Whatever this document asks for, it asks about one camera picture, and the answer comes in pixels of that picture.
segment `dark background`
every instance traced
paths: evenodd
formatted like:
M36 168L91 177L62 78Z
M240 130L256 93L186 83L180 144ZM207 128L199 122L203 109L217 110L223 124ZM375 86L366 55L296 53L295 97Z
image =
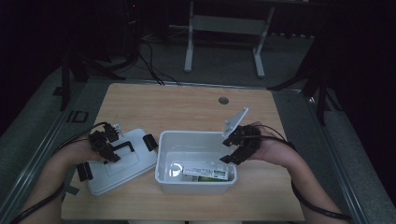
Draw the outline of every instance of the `dark background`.
M142 24L163 38L167 37L169 24L187 24L187 1L143 2L134 1ZM74 43L93 58L109 59L111 43L101 35L105 24L100 20L103 14L97 14L97 9L106 3L106 0L0 2L0 133L18 116L42 81L60 66L68 43ZM197 10L210 14L213 4L212 1L197 5ZM215 12L225 16L239 13L233 5L220 8L223 10ZM318 37L313 47L319 50L312 50L305 59L312 66L325 66L323 64L327 62L334 65L330 87L335 90L394 203L395 10L396 4L391 0L343 1L341 10L336 12L332 7L320 7L318 10L317 7L278 5L270 27L274 35ZM123 19L120 15L124 12L120 15L107 13L116 18L115 24L124 25L120 23ZM265 17L265 13L249 15ZM117 30L114 33L116 38L119 34Z

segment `person's right arm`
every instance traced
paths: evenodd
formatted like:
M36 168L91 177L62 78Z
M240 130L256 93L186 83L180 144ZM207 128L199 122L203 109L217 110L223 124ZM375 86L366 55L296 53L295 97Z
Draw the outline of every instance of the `person's right arm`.
M268 133L261 123L251 124L257 126L262 135L274 136ZM263 139L259 150L250 157L251 160L268 161L272 164L285 167L291 177L294 186L300 194L316 207L326 209L334 213L341 213L337 205L319 184L308 164L291 147L270 139ZM304 218L308 223L348 223L346 220L326 217L320 213L312 211L300 203Z

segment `light wood surface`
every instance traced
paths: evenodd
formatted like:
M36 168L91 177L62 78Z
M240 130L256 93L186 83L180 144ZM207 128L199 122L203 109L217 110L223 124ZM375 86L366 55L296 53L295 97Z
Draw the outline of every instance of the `light wood surface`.
M219 103L227 97L227 105ZM283 127L271 92L264 90L112 84L96 122L118 123L124 132L142 128L159 140L161 132L222 132L224 120L248 107L241 125L261 121L280 133ZM162 192L154 169L101 196L90 194L75 173L65 219L148 220L303 220L287 171L265 161L237 166L238 179L224 194L175 195Z

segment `white plastic box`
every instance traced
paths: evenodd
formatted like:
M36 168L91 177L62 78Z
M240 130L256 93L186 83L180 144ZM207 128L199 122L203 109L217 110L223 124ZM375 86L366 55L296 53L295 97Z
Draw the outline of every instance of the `white plastic box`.
M221 194L237 180L236 167L219 159L233 153L222 144L233 132L247 108L226 120L224 132L165 131L160 135L155 179L163 192L174 194ZM183 167L226 171L227 181L186 181L182 179Z

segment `gray plastic lid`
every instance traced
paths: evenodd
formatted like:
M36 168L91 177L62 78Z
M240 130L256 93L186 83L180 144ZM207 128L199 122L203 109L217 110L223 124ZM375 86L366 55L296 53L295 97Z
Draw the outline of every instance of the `gray plastic lid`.
M244 109L241 112L239 112L232 118L225 120L224 133L222 135L224 138L228 138L228 136L233 131L235 131L236 127L238 127L239 123L242 121L242 119L244 118L247 112L248 112L248 108L244 107Z

